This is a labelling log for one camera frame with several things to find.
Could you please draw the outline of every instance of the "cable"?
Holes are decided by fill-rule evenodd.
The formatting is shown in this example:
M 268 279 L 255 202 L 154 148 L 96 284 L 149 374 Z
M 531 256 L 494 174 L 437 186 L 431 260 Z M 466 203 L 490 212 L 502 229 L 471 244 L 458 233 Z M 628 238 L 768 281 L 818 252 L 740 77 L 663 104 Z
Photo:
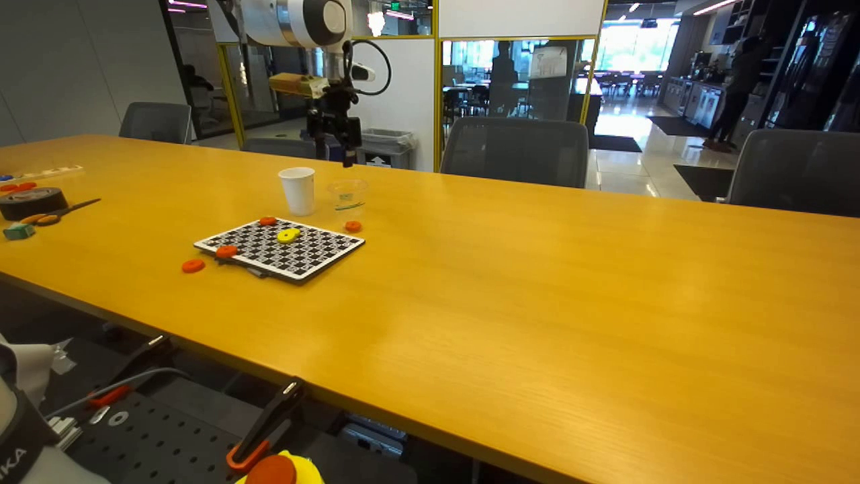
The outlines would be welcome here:
M 384 61 L 384 70 L 388 70 L 382 88 L 377 88 L 377 92 L 361 92 L 361 88 L 354 88 L 354 92 L 364 95 L 364 97 L 378 97 L 378 95 L 384 95 L 384 92 L 392 85 L 392 77 L 394 77 L 394 70 L 392 70 L 390 57 L 388 57 L 388 53 L 382 52 L 382 46 L 377 46 L 374 41 L 353 41 L 353 46 L 372 46 L 372 48 L 377 48 L 378 57 L 382 57 L 382 61 Z M 349 74 L 349 82 L 353 82 L 353 48 L 349 48 L 349 53 L 347 53 L 343 61 L 347 61 L 347 74 Z
M 87 405 L 92 397 L 100 397 L 106 393 L 114 393 L 114 390 L 134 384 L 134 382 L 146 382 L 146 380 L 159 377 L 159 374 L 179 374 L 183 377 L 183 372 L 177 372 L 177 367 L 157 365 L 157 367 L 131 374 L 127 380 L 119 380 L 119 382 L 114 382 L 108 388 L 92 390 L 87 397 L 71 400 L 71 404 L 58 405 L 56 411 L 45 413 L 45 420 L 67 413 L 67 411 L 75 411 L 77 405 Z

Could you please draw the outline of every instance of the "black chair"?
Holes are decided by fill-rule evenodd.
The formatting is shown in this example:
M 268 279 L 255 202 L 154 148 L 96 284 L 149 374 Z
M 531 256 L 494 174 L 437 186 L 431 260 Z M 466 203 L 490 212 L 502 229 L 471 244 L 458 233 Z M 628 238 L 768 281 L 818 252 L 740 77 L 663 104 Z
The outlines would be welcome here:
M 730 178 L 728 203 L 860 217 L 860 135 L 759 130 Z
M 122 136 L 161 143 L 189 143 L 190 131 L 190 108 L 169 103 L 131 103 L 119 130 Z
M 459 119 L 443 173 L 583 189 L 589 135 L 569 121 Z

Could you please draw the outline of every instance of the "chair backrest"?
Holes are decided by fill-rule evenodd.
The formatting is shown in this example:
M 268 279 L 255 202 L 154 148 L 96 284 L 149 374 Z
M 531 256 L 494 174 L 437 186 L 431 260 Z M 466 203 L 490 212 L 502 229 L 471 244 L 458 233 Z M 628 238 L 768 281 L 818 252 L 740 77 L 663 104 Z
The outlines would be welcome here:
M 860 135 L 759 130 L 740 152 L 728 203 L 860 216 Z
M 190 131 L 190 108 L 169 103 L 131 103 L 119 130 L 122 136 L 165 143 L 189 143 Z
M 583 189 L 589 135 L 569 121 L 459 119 L 443 173 Z

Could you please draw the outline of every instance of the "floor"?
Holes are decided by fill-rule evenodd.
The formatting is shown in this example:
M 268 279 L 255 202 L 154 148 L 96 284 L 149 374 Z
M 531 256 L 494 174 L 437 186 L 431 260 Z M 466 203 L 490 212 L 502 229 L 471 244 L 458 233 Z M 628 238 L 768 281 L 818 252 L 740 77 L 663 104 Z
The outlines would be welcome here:
M 589 190 L 642 194 L 654 199 L 697 199 L 678 174 L 675 163 L 734 169 L 734 156 L 701 148 L 701 136 L 670 136 L 646 116 L 660 113 L 655 100 L 612 97 L 605 100 L 597 135 L 634 136 L 642 152 L 591 151 Z M 249 130 L 255 139 L 298 139 L 303 121 Z M 201 139 L 201 144 L 236 148 L 233 135 Z

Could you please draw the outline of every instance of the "yellow table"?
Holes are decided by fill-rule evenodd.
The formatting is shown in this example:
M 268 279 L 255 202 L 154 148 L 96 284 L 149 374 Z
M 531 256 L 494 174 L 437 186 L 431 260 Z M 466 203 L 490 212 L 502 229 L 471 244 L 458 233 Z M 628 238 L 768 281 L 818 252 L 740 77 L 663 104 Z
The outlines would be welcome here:
M 314 163 L 114 136 L 0 151 L 103 195 L 0 272 L 302 377 L 525 462 L 622 484 L 860 478 L 860 220 L 394 169 L 366 248 L 303 284 L 210 264 L 194 238 L 284 216 Z M 321 209 L 339 229 L 339 163 Z

